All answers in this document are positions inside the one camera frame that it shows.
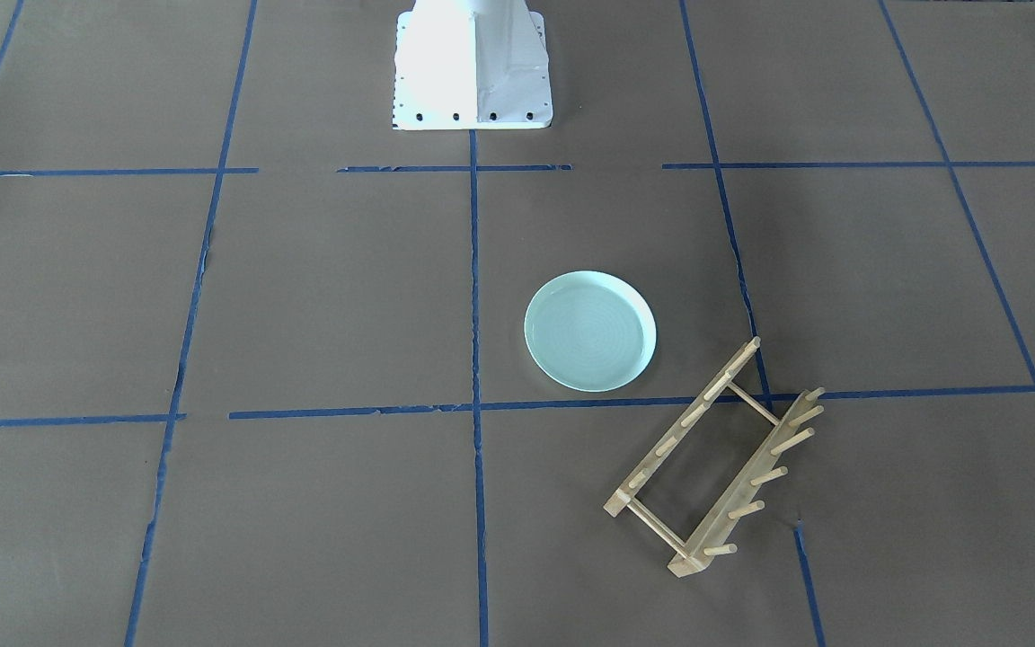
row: floor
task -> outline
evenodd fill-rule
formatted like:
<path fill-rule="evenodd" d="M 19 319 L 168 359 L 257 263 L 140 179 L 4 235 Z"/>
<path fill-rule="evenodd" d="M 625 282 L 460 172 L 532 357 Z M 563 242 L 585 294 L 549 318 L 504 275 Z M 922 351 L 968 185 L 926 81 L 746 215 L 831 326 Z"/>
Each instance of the floor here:
<path fill-rule="evenodd" d="M 508 134 L 391 130 L 408 8 L 0 0 L 0 644 L 1035 644 L 1035 3 L 534 0 Z M 598 398 L 571 269 L 657 319 Z M 755 334 L 827 410 L 677 579 L 601 504 Z"/>

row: wooden dowel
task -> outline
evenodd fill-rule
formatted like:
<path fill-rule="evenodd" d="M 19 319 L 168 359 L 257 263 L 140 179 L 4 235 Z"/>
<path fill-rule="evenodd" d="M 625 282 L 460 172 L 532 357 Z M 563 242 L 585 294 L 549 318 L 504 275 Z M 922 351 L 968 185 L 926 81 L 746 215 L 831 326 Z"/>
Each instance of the wooden dowel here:
<path fill-rule="evenodd" d="M 761 406 L 760 402 L 752 400 L 751 394 L 745 392 L 745 389 L 740 388 L 740 386 L 733 384 L 732 382 L 730 382 L 730 384 L 728 384 L 727 386 L 730 386 L 730 390 L 732 390 L 732 392 L 737 393 L 737 398 L 740 398 L 743 401 L 745 401 L 745 405 L 751 406 L 752 409 L 756 409 L 758 413 L 760 413 L 761 415 L 765 415 L 766 420 L 773 422 L 773 425 L 779 425 L 780 418 L 777 418 L 776 415 L 769 413 L 769 410 L 766 409 L 764 406 Z"/>
<path fill-rule="evenodd" d="M 752 337 L 750 343 L 740 347 L 737 351 L 737 355 L 732 357 L 729 364 L 726 364 L 728 372 L 736 376 L 737 372 L 740 372 L 740 367 L 750 360 L 752 356 L 757 355 L 757 349 L 761 348 L 761 337 Z"/>
<path fill-rule="evenodd" d="M 677 444 L 678 444 L 678 438 L 670 437 L 669 439 L 666 439 L 666 441 L 661 443 L 661 446 L 659 446 L 657 450 L 653 452 L 653 454 L 656 455 L 658 459 L 661 459 L 662 455 L 664 455 L 666 451 L 670 451 L 671 449 L 673 449 L 673 446 Z"/>
<path fill-rule="evenodd" d="M 815 406 L 814 409 L 809 409 L 805 413 L 802 413 L 801 415 L 798 415 L 798 417 L 793 418 L 793 420 L 790 420 L 789 421 L 789 425 L 790 427 L 801 427 L 801 423 L 804 423 L 804 422 L 807 422 L 809 420 L 812 420 L 812 418 L 817 418 L 818 415 L 821 415 L 822 413 L 825 413 L 825 408 L 823 408 L 823 406 L 820 406 L 820 405 L 819 406 Z"/>
<path fill-rule="evenodd" d="M 750 481 L 748 481 L 748 484 L 751 484 L 751 487 L 759 487 L 761 483 L 767 483 L 769 481 L 772 481 L 773 479 L 779 479 L 780 476 L 783 476 L 786 474 L 789 474 L 789 467 L 785 466 L 777 467 L 776 470 L 767 472 L 765 474 L 761 474 L 759 478 L 750 479 Z"/>
<path fill-rule="evenodd" d="M 806 439 L 812 438 L 815 433 L 814 428 L 809 427 L 809 429 L 794 435 L 793 438 L 780 443 L 780 445 L 774 446 L 772 450 L 769 450 L 769 453 L 773 455 L 780 455 L 780 452 L 789 449 L 789 447 L 800 445 L 800 443 L 805 442 Z"/>
<path fill-rule="evenodd" d="M 736 508 L 736 510 L 730 512 L 728 517 L 730 517 L 731 520 L 736 521 L 742 519 L 742 517 L 744 517 L 745 514 L 752 514 L 752 512 L 757 512 L 759 510 L 765 510 L 764 501 L 755 501 L 746 505 L 746 507 Z"/>
<path fill-rule="evenodd" d="M 698 418 L 702 417 L 702 414 L 705 413 L 705 411 L 708 408 L 710 408 L 710 406 L 706 405 L 705 403 L 702 403 L 702 405 L 698 405 L 698 409 L 690 411 L 689 415 L 685 415 L 685 417 L 682 418 L 681 427 L 692 425 L 693 422 L 698 421 Z"/>
<path fill-rule="evenodd" d="M 717 398 L 718 394 L 721 394 L 721 391 L 730 385 L 730 381 L 733 378 L 734 372 L 724 372 L 721 378 L 718 378 L 718 381 L 713 382 L 713 384 L 710 385 L 710 388 L 705 389 L 705 392 L 702 393 L 702 400 L 712 401 Z"/>
<path fill-rule="evenodd" d="M 637 514 L 638 519 L 645 521 L 645 525 L 649 526 L 650 531 L 656 532 L 657 536 L 664 539 L 666 543 L 670 545 L 670 549 L 676 550 L 678 555 L 686 558 L 686 560 L 690 557 L 689 550 L 685 548 L 685 543 L 681 541 L 681 537 L 678 537 L 678 533 L 673 532 L 670 526 L 664 525 L 664 521 L 658 520 L 657 516 L 650 511 L 641 501 L 631 499 L 627 507 L 633 514 Z"/>
<path fill-rule="evenodd" d="M 629 488 L 637 489 L 637 487 L 640 487 L 640 484 L 644 483 L 645 479 L 648 479 L 649 477 L 650 477 L 649 470 L 642 470 L 641 472 L 637 472 L 637 476 L 633 476 L 632 479 L 629 479 Z"/>
<path fill-rule="evenodd" d="M 713 549 L 702 549 L 702 553 L 706 557 L 711 557 L 714 555 L 732 555 L 737 552 L 736 543 L 727 543 L 724 546 L 714 546 Z"/>

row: light green plate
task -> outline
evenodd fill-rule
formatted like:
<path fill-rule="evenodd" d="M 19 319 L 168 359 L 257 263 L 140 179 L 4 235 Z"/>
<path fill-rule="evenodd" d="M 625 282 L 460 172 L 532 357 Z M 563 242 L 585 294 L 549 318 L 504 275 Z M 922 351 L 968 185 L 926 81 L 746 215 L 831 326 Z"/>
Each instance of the light green plate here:
<path fill-rule="evenodd" d="M 526 346 L 546 376 L 608 391 L 641 376 L 657 325 L 637 290 L 601 271 L 570 271 L 541 286 L 526 310 Z"/>

